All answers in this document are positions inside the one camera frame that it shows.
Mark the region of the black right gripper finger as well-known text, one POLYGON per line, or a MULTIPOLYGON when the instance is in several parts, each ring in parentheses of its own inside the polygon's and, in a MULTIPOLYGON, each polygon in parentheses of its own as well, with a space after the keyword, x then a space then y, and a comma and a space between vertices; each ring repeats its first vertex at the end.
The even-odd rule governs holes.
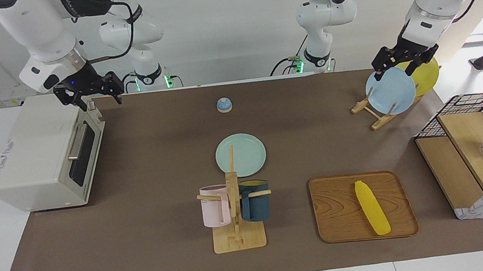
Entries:
POLYGON ((106 96, 112 96, 114 100, 121 105, 122 94, 124 93, 123 81, 113 71, 107 72, 104 77, 104 89, 106 96))
POLYGON ((84 96, 85 85, 81 82, 69 81, 66 83, 59 83, 54 87, 54 95, 63 105, 73 105, 79 107, 82 111, 87 111, 87 104, 84 103, 82 97, 84 96))

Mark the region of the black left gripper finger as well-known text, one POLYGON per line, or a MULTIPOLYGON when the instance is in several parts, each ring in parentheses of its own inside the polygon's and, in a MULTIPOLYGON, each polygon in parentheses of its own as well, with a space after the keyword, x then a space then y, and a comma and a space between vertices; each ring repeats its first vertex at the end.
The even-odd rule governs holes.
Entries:
POLYGON ((378 50, 377 55, 373 59, 372 68, 375 71, 375 80, 380 82, 384 73, 391 67, 396 65, 395 62, 396 48, 382 47, 378 50))
POLYGON ((434 58, 434 55, 436 54, 438 48, 439 48, 439 45, 435 44, 433 47, 430 47, 424 53, 415 55, 409 61, 408 67, 406 67, 405 69, 406 75, 407 76, 413 75, 413 73, 419 66, 421 66, 423 63, 425 64, 429 63, 434 58))

